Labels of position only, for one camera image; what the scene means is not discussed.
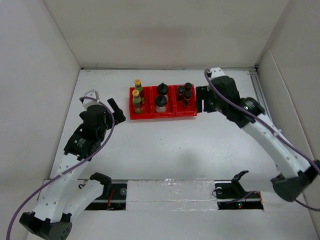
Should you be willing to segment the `black-lid spice jar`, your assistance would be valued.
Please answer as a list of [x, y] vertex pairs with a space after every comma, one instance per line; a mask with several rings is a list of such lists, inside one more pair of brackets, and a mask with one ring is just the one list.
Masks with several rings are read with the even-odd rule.
[[190, 90], [186, 90], [183, 95], [184, 105], [186, 107], [189, 106], [191, 98], [192, 98], [192, 92]]
[[193, 85], [190, 83], [190, 82], [186, 82], [185, 84], [184, 84], [184, 92], [186, 93], [186, 92], [191, 92], [192, 91], [192, 87], [193, 87]]

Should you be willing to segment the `silver-lid spice jar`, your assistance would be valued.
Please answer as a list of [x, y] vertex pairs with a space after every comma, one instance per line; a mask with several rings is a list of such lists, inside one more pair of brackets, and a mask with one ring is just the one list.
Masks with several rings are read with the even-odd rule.
[[185, 92], [184, 86], [179, 85], [177, 87], [177, 91], [176, 91], [176, 100], [177, 100], [177, 102], [181, 102], [183, 100], [184, 92]]

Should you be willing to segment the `red sauce bottle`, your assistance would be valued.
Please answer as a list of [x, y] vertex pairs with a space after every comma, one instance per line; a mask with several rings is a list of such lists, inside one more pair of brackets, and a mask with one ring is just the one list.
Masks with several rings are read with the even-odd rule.
[[132, 91], [132, 104], [136, 114], [141, 114], [143, 112], [143, 101], [140, 96], [140, 91], [135, 89]]
[[142, 100], [142, 103], [145, 104], [145, 94], [144, 94], [144, 89], [142, 86], [142, 81], [140, 79], [135, 79], [134, 80], [134, 87], [136, 90], [139, 91], [139, 96]]

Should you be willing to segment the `white salt shaker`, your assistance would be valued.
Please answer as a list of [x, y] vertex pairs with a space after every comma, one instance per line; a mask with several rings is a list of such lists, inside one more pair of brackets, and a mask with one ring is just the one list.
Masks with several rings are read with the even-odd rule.
[[157, 113], [164, 113], [167, 110], [167, 98], [164, 95], [158, 95], [155, 98], [155, 111]]
[[169, 92], [169, 88], [165, 83], [161, 83], [157, 86], [157, 93], [159, 95], [162, 95], [166, 98], [166, 100], [168, 100], [168, 92]]

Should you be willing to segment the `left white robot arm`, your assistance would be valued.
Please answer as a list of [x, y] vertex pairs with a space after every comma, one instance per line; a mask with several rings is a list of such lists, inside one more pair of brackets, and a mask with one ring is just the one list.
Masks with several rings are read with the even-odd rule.
[[113, 98], [108, 104], [84, 96], [80, 99], [93, 101], [80, 113], [82, 124], [74, 131], [66, 146], [60, 166], [46, 189], [42, 200], [31, 212], [24, 212], [19, 222], [30, 233], [43, 240], [65, 240], [72, 230], [72, 221], [96, 198], [112, 195], [112, 179], [99, 172], [78, 188], [78, 178], [92, 158], [107, 144], [116, 125], [126, 117]]

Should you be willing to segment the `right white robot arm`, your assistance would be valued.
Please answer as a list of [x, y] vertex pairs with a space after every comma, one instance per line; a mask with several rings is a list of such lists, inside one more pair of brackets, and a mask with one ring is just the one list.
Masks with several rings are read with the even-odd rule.
[[248, 170], [239, 172], [231, 180], [232, 193], [242, 198], [245, 194], [263, 191], [275, 193], [287, 202], [296, 201], [319, 175], [319, 160], [311, 160], [296, 149], [273, 125], [257, 100], [241, 97], [233, 78], [222, 75], [207, 80], [206, 86], [195, 89], [197, 111], [219, 112], [236, 124], [263, 148], [277, 170], [277, 175], [266, 179], [249, 178]]

